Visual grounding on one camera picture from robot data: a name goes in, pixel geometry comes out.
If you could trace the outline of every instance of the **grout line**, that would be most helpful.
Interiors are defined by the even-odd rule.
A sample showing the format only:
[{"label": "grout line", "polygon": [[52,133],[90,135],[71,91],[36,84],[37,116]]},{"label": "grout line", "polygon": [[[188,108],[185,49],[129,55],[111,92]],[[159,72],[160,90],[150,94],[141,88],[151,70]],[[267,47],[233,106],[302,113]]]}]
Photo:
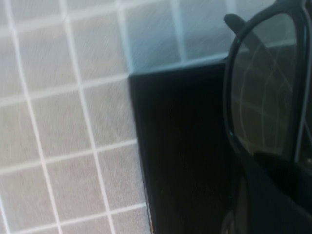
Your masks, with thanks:
[{"label": "grout line", "polygon": [[56,26],[62,24],[63,20],[60,15],[48,16],[40,19],[33,19],[17,23],[16,30],[18,33],[27,33],[30,31]]},{"label": "grout line", "polygon": [[242,103],[243,103],[243,93],[244,93],[244,89],[245,89],[245,82],[246,82],[246,74],[247,74],[247,71],[249,70],[249,67],[251,66],[253,60],[254,60],[254,57],[256,55],[256,53],[258,52],[260,48],[260,45],[257,46],[257,49],[255,51],[255,54],[252,56],[248,66],[247,66],[247,70],[245,71],[244,75],[243,75],[243,83],[242,83],[242,87],[241,87],[241,91],[240,91],[240,97],[239,97],[239,114],[240,114],[240,125],[241,125],[241,128],[242,128],[242,131],[243,131],[243,135],[244,135],[244,139],[247,139],[247,135],[246,135],[246,130],[245,130],[245,125],[243,123],[243,108],[242,108]]},{"label": "grout line", "polygon": [[55,156],[55,157],[51,157],[51,158],[46,159],[46,163],[49,164],[49,163],[61,162],[61,161],[73,159],[76,157],[87,156],[87,155],[92,154],[92,153],[93,153],[92,150],[84,150],[84,151],[80,151],[80,152],[70,153],[68,155]]},{"label": "grout line", "polygon": [[6,234],[10,234],[10,228],[9,228],[9,223],[8,223],[8,219],[6,217],[5,214],[5,210],[4,210],[4,205],[3,205],[3,200],[0,194],[0,213],[2,215],[2,220],[3,220],[3,224],[4,224],[4,229],[6,231]]},{"label": "grout line", "polygon": [[125,73],[125,74],[114,75],[114,76],[106,77],[106,78],[103,77],[99,79],[88,80],[88,81],[84,81],[82,86],[83,88],[90,88],[93,86],[100,86],[104,84],[119,82],[122,80],[126,80],[128,78],[128,75],[129,74]]},{"label": "grout line", "polygon": [[66,220],[64,222],[61,222],[61,225],[66,226],[66,225],[76,224],[76,223],[80,223],[80,222],[85,222],[85,221],[89,221],[89,220],[93,220],[93,219],[102,218],[102,217],[105,217],[106,215],[107,215],[107,212],[101,212],[98,214],[93,214],[93,215],[82,217],[82,218],[75,218],[75,219]]},{"label": "grout line", "polygon": [[[65,3],[65,0],[59,0],[59,1],[60,1],[60,5],[61,5],[62,15],[64,18],[66,18],[67,6]],[[109,203],[108,203],[108,199],[107,199],[107,194],[106,194],[106,190],[105,190],[105,185],[104,185],[104,180],[103,180],[103,176],[102,176],[102,172],[101,172],[101,167],[100,167],[99,160],[98,160],[98,153],[96,151],[96,145],[95,145],[95,140],[94,140],[94,136],[93,136],[93,132],[92,132],[90,117],[88,114],[87,103],[85,100],[83,87],[81,84],[81,75],[80,75],[80,70],[79,70],[78,61],[77,61],[77,55],[76,55],[76,50],[75,50],[74,38],[73,38],[73,34],[72,34],[72,28],[71,28],[71,24],[70,24],[69,20],[65,21],[65,32],[66,32],[67,42],[68,42],[69,51],[70,51],[70,57],[72,60],[74,73],[75,73],[75,77],[77,80],[77,85],[79,87],[79,95],[80,95],[80,99],[81,99],[82,110],[83,110],[85,122],[87,125],[87,130],[88,130],[88,135],[89,135],[89,139],[90,139],[90,143],[91,143],[91,148],[93,151],[94,161],[96,164],[97,176],[99,179],[99,184],[100,184],[100,188],[101,188],[102,195],[103,195],[105,210],[106,210],[106,212],[109,212],[110,211]],[[111,233],[115,234],[115,228],[113,225],[113,220],[112,220],[111,215],[108,214],[107,218],[108,218]]]},{"label": "grout line", "polygon": [[165,1],[165,0],[131,0],[131,1],[122,2],[122,7],[124,9],[129,9],[129,8],[140,7],[143,5],[148,5],[151,3],[157,3],[161,1]]},{"label": "grout line", "polygon": [[127,61],[127,67],[128,71],[132,73],[134,71],[134,65],[132,60],[132,53],[131,53],[131,46],[128,36],[128,28],[126,26],[126,18],[123,11],[123,8],[121,7],[122,3],[120,0],[115,0],[116,3],[116,9],[117,9],[117,19],[118,19],[118,27],[119,27],[119,33],[122,40],[123,50],[125,54],[125,58]]},{"label": "grout line", "polygon": [[139,209],[139,208],[143,208],[143,207],[146,207],[146,202],[136,204],[136,205],[132,205],[132,206],[119,208],[119,209],[115,209],[115,210],[110,211],[110,214],[115,215],[118,213],[123,213],[123,212],[131,211],[131,210],[135,210],[135,209]]},{"label": "grout line", "polygon": [[31,100],[46,98],[49,96],[54,96],[58,94],[64,94],[69,92],[74,92],[78,90],[78,86],[76,84],[66,84],[63,86],[50,87],[46,89],[42,89],[40,91],[35,91],[30,93]]},{"label": "grout line", "polygon": [[4,106],[9,106],[13,104],[18,104],[25,102],[25,96],[24,95],[14,95],[10,97],[4,97],[0,99],[0,108]]},{"label": "grout line", "polygon": [[82,19],[87,19],[87,18],[92,18],[96,16],[101,16],[107,13],[111,13],[116,10],[116,7],[112,3],[106,3],[100,6],[96,7],[88,7],[84,8],[83,10],[76,10],[73,12],[70,12],[69,18],[70,21],[75,21],[75,20],[82,20]]},{"label": "grout line", "polygon": [[[261,131],[262,131],[262,145],[263,147],[265,147],[265,138],[264,138],[264,104],[266,103],[266,94],[267,94],[267,87],[268,87],[268,84],[269,82],[271,81],[272,77],[273,77],[273,73],[274,71],[276,70],[276,66],[277,66],[277,62],[276,60],[278,59],[278,55],[279,55],[279,52],[280,52],[280,49],[281,47],[278,48],[278,51],[277,51],[277,54],[274,58],[274,68],[273,70],[270,72],[269,76],[267,77],[267,80],[264,84],[264,93],[263,93],[263,97],[262,97],[262,103],[261,103]],[[281,88],[283,87],[283,84],[278,88],[277,90],[277,97],[279,97],[279,93],[280,93],[280,90]],[[280,108],[279,106],[277,107],[277,111],[278,111],[278,118],[277,118],[277,126],[279,126],[279,111],[280,111]],[[276,134],[276,138],[275,138],[275,144],[277,144],[277,137],[278,137],[278,134]]]},{"label": "grout line", "polygon": [[34,228],[24,229],[21,231],[14,232],[12,234],[34,234],[36,232],[44,231],[50,228],[55,228],[56,226],[57,226],[56,223],[51,223],[51,224],[46,224],[46,225],[42,225],[42,226],[38,226]]},{"label": "grout line", "polygon": [[10,167],[0,169],[0,175],[11,173],[11,172],[16,172],[16,171],[21,171],[21,170],[25,170],[25,169],[29,169],[29,168],[33,168],[33,167],[37,167],[37,166],[41,166],[40,160],[33,161],[33,162],[27,162],[24,164],[14,165],[14,166],[10,166]]},{"label": "grout line", "polygon": [[174,28],[175,28],[175,35],[179,50],[179,55],[182,61],[182,64],[184,64],[187,61],[187,53],[185,48],[185,42],[184,42],[184,29],[182,24],[182,16],[181,16],[181,8],[179,0],[170,0],[171,5],[171,12],[174,22]]},{"label": "grout line", "polygon": [[233,100],[234,102],[236,102],[237,104],[242,104],[244,107],[249,108],[249,109],[251,109],[251,110],[257,112],[258,114],[263,115],[264,117],[267,117],[267,118],[269,118],[270,120],[272,120],[272,121],[274,121],[274,122],[279,122],[279,120],[278,120],[276,117],[274,117],[274,116],[268,114],[268,113],[265,112],[265,111],[262,112],[262,110],[261,110],[260,107],[257,107],[256,105],[254,105],[254,104],[252,104],[252,103],[250,103],[250,102],[248,102],[248,101],[242,100],[242,102],[240,102],[240,99],[239,99],[239,97],[237,97],[237,96],[232,96],[232,100]]},{"label": "grout line", "polygon": [[[110,212],[101,212],[101,213],[92,214],[92,215],[85,216],[85,217],[69,219],[69,220],[61,222],[60,225],[61,226],[72,225],[72,224],[76,224],[76,223],[81,223],[81,222],[85,222],[85,221],[89,221],[89,220],[102,218],[102,217],[105,217],[105,216],[108,216],[108,215],[115,215],[115,214],[131,211],[131,210],[140,209],[140,208],[143,208],[143,207],[146,207],[146,202],[135,204],[135,205],[131,205],[131,206],[126,206],[126,207],[122,207],[122,208],[118,208],[118,209],[112,210]],[[21,231],[18,231],[18,232],[14,232],[13,234],[30,234],[30,233],[33,233],[33,232],[39,232],[39,231],[43,231],[43,230],[54,228],[54,227],[56,227],[56,224],[52,223],[52,224],[38,226],[38,227],[35,227],[35,228],[21,230]]]},{"label": "grout line", "polygon": [[[138,71],[136,72],[136,74],[137,73],[162,72],[166,70],[179,69],[179,68],[193,66],[193,65],[203,65],[205,63],[223,59],[227,55],[228,53],[221,53],[221,54],[216,54],[216,55],[207,56],[203,58],[193,59],[193,60],[185,62],[184,64],[182,64],[181,62],[166,64],[166,65],[162,65],[159,67]],[[126,80],[128,78],[128,75],[129,75],[128,73],[122,73],[122,74],[117,74],[117,75],[112,75],[112,76],[107,76],[107,77],[101,77],[101,78],[97,78],[93,80],[86,80],[86,81],[83,81],[82,87],[85,89],[85,88],[91,88],[94,86],[104,85],[108,83],[119,82],[122,80]],[[50,87],[50,88],[42,89],[39,91],[30,92],[29,95],[30,95],[31,100],[36,100],[36,99],[47,98],[49,96],[54,96],[58,94],[64,94],[67,92],[78,91],[78,89],[79,87],[76,84],[67,84],[63,86]],[[8,105],[22,103],[25,101],[26,99],[24,95],[3,97],[3,98],[0,98],[0,108],[4,106],[8,106]]]},{"label": "grout line", "polygon": [[23,91],[24,91],[24,95],[26,97],[26,102],[27,102],[27,106],[28,106],[30,119],[31,119],[31,122],[32,122],[32,125],[33,125],[33,129],[34,129],[34,134],[35,134],[35,138],[36,138],[36,142],[37,142],[38,152],[39,152],[39,155],[40,155],[40,160],[41,160],[41,164],[42,164],[43,174],[44,174],[44,177],[45,177],[45,180],[46,180],[47,189],[48,189],[48,193],[49,193],[49,197],[50,197],[50,201],[51,201],[53,214],[54,214],[55,221],[56,221],[56,224],[57,224],[57,227],[58,227],[58,232],[59,232],[59,234],[62,234],[62,229],[61,229],[60,224],[59,224],[59,215],[58,215],[58,211],[57,211],[57,208],[56,208],[56,204],[55,204],[55,200],[54,200],[54,196],[53,196],[53,192],[52,192],[52,186],[51,186],[51,182],[50,182],[50,177],[49,177],[48,170],[47,170],[47,167],[46,167],[46,164],[45,164],[45,159],[44,159],[44,155],[43,155],[43,149],[42,149],[42,145],[41,145],[41,141],[40,141],[40,137],[39,137],[39,131],[38,131],[37,123],[36,123],[36,118],[35,118],[34,110],[33,110],[32,103],[31,103],[31,100],[30,100],[30,97],[29,97],[29,93],[28,93],[28,88],[27,88],[27,84],[26,84],[26,78],[25,78],[25,74],[24,74],[24,70],[23,70],[23,64],[22,64],[22,59],[21,59],[21,54],[20,54],[20,44],[19,44],[18,35],[17,35],[16,29],[15,29],[15,25],[14,25],[14,19],[13,19],[13,13],[12,13],[10,0],[5,0],[4,1],[4,5],[5,5],[5,11],[6,11],[7,19],[8,19],[8,24],[10,25],[10,29],[11,29],[11,33],[12,33],[13,45],[14,45],[14,49],[15,49],[15,56],[16,56],[16,61],[17,61],[18,72],[19,72],[22,88],[23,88]]},{"label": "grout line", "polygon": [[[97,148],[96,151],[97,152],[103,152],[103,151],[107,151],[107,150],[122,148],[122,147],[129,146],[129,145],[134,145],[134,144],[137,144],[137,139],[132,139],[132,140],[119,142],[119,143],[115,143],[115,144],[111,144],[111,145],[101,146],[101,147]],[[73,159],[76,157],[86,156],[86,155],[89,155],[92,153],[93,153],[93,150],[88,149],[88,150],[83,150],[83,151],[79,151],[79,152],[69,153],[67,155],[52,156],[52,157],[46,158],[45,163],[50,164],[50,163],[61,162],[61,161]],[[33,168],[33,167],[37,167],[40,165],[41,165],[41,161],[38,160],[38,161],[26,162],[26,163],[14,165],[14,166],[9,166],[9,167],[5,167],[5,168],[0,169],[0,175]]]},{"label": "grout line", "polygon": [[124,146],[129,146],[129,145],[135,145],[135,144],[137,144],[137,139],[133,139],[133,140],[117,143],[117,144],[112,144],[112,145],[99,147],[99,148],[97,148],[97,152],[99,153],[99,152],[102,152],[102,151],[113,150],[113,149],[121,148],[121,147],[124,147]]},{"label": "grout line", "polygon": [[[132,0],[121,3],[122,9],[137,7],[140,5],[150,4],[153,2],[159,2],[164,0]],[[67,15],[69,21],[76,21],[81,19],[87,19],[91,17],[101,16],[107,13],[111,13],[116,10],[115,3],[105,3],[100,6],[88,7],[83,10],[76,10]],[[34,30],[38,30],[45,27],[55,26],[62,24],[64,17],[60,15],[53,15],[42,18],[35,18],[32,20],[26,20],[16,24],[16,31],[18,33],[26,33]],[[5,27],[0,28],[0,38],[10,36],[10,30]]]}]

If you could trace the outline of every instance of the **black object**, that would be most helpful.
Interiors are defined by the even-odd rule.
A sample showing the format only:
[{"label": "black object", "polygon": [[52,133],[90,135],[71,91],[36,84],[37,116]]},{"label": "black object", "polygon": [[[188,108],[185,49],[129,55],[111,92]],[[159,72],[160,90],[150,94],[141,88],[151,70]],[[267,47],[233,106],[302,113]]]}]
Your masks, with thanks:
[{"label": "black object", "polygon": [[155,234],[218,234],[233,156],[222,113],[225,64],[130,77]]},{"label": "black object", "polygon": [[[282,157],[278,158],[265,152],[258,152],[251,157],[235,132],[231,104],[233,70],[236,57],[245,41],[248,53],[253,57],[255,53],[260,53],[263,59],[259,60],[259,63],[265,64],[268,61],[270,52],[259,43],[261,41],[253,33],[253,29],[278,14],[290,17],[296,29],[297,65],[287,134]],[[236,153],[232,176],[234,217],[231,225],[236,222],[236,227],[243,226],[243,232],[241,228],[236,229],[238,233],[312,233],[311,169],[299,163],[301,144],[304,143],[303,125],[312,65],[311,15],[310,1],[279,1],[244,24],[231,46],[225,74],[224,115],[228,139]],[[239,210],[240,181],[244,181],[247,187],[245,192],[247,202],[244,204],[247,218],[243,224],[239,224],[237,218],[239,215],[236,212]]]}]

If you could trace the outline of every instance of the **tile wall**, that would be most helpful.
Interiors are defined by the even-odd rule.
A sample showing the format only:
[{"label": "tile wall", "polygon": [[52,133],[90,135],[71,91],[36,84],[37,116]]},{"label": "tile wall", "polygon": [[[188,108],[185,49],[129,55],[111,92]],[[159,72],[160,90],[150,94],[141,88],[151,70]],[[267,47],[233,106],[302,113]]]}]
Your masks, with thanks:
[{"label": "tile wall", "polygon": [[0,0],[0,234],[148,234],[127,76],[226,56],[273,0]]}]

